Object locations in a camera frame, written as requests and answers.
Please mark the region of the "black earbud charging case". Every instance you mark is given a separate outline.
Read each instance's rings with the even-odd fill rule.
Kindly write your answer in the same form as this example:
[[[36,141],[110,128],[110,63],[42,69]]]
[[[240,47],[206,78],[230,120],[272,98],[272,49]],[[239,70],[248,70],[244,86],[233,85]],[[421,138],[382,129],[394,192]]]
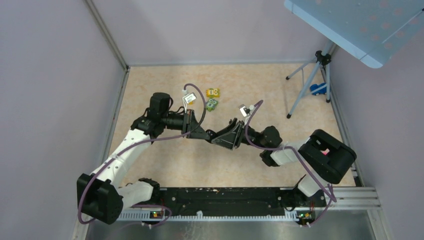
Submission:
[[[217,137],[217,133],[211,129],[206,130],[206,133],[208,135],[208,139],[206,140],[208,143],[211,143]]]

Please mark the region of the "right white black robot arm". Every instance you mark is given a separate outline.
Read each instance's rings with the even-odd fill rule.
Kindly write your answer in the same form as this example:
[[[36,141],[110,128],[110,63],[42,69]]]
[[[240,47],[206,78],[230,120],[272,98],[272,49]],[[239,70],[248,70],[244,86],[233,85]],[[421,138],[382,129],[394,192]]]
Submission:
[[[319,190],[332,197],[325,188],[339,184],[357,159],[353,149],[322,129],[315,130],[306,140],[283,143],[275,126],[258,132],[235,118],[224,129],[208,129],[206,133],[211,144],[229,150],[241,144],[262,150],[259,156],[269,167],[299,162],[307,172],[293,192],[293,200],[299,206],[307,206]]]

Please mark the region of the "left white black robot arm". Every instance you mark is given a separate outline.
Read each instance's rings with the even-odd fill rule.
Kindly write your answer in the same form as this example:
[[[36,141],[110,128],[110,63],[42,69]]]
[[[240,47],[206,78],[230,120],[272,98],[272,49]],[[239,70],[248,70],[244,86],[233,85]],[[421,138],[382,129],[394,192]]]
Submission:
[[[183,112],[174,112],[170,110],[173,100],[169,94],[154,93],[149,107],[132,123],[116,150],[91,174],[83,173],[77,179],[77,216],[81,224],[90,223],[83,220],[83,215],[87,215],[110,225],[123,210],[138,203],[154,207],[160,202],[160,185],[152,179],[141,178],[126,186],[121,183],[143,151],[154,142],[169,140],[159,137],[164,129],[181,131],[181,138],[193,133],[194,130],[188,128],[188,105],[197,96],[187,90],[183,94]]]

